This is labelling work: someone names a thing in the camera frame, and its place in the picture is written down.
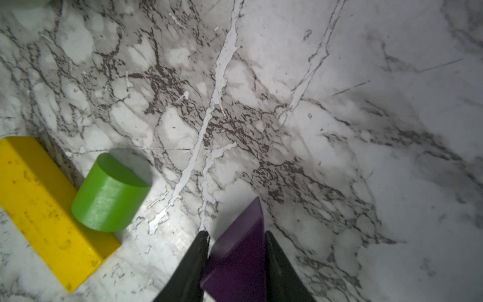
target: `wooden block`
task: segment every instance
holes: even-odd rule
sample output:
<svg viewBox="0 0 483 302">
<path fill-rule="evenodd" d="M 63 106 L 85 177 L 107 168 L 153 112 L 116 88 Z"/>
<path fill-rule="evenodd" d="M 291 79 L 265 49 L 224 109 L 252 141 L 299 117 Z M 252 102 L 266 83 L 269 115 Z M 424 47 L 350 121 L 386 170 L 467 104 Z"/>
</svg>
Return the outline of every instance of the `wooden block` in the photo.
<svg viewBox="0 0 483 302">
<path fill-rule="evenodd" d="M 266 302 L 265 241 L 260 198 L 218 238 L 199 283 L 218 302 Z"/>
<path fill-rule="evenodd" d="M 120 246 L 75 220 L 77 191 L 34 138 L 0 141 L 0 192 L 0 206 L 68 292 Z"/>
</svg>

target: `green cylinder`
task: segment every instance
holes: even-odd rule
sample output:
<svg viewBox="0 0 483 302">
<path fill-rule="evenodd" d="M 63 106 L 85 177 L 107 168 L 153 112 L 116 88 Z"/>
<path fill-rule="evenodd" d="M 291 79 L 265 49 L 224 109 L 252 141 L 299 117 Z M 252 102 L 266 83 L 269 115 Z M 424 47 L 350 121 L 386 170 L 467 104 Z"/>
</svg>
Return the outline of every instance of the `green cylinder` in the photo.
<svg viewBox="0 0 483 302">
<path fill-rule="evenodd" d="M 119 231 L 131 223 L 150 188 L 112 155 L 102 153 L 77 192 L 72 213 L 93 230 Z"/>
</svg>

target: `marble surface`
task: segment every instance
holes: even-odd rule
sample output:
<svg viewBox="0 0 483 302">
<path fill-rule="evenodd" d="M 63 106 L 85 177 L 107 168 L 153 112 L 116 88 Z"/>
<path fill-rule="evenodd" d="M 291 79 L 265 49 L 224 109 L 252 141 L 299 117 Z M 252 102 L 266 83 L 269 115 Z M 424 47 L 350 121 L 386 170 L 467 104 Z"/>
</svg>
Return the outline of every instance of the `marble surface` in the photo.
<svg viewBox="0 0 483 302">
<path fill-rule="evenodd" d="M 483 300 L 478 0 L 82 0 L 0 13 L 0 138 L 153 188 L 68 295 L 1 212 L 1 301 L 151 301 L 255 197 L 319 302 Z"/>
</svg>

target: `yellow block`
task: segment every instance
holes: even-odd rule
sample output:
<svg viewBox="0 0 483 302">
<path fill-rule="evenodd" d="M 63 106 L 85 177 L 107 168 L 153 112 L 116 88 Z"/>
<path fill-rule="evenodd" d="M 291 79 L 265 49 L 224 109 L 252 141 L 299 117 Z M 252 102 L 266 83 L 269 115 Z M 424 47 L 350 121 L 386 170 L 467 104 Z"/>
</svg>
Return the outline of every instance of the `yellow block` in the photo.
<svg viewBox="0 0 483 302">
<path fill-rule="evenodd" d="M 71 204 L 76 193 L 34 138 L 0 141 L 0 206 L 68 292 L 120 246 L 111 233 L 75 220 Z"/>
</svg>

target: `purple triangular block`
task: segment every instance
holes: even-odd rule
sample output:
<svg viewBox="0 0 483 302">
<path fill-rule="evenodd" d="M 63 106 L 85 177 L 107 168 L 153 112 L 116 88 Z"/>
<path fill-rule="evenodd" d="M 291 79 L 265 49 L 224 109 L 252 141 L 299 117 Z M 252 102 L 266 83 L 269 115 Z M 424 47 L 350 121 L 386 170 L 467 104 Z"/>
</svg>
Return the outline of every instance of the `purple triangular block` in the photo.
<svg viewBox="0 0 483 302">
<path fill-rule="evenodd" d="M 263 212 L 258 197 L 214 243 L 199 285 L 217 302 L 266 302 Z"/>
</svg>

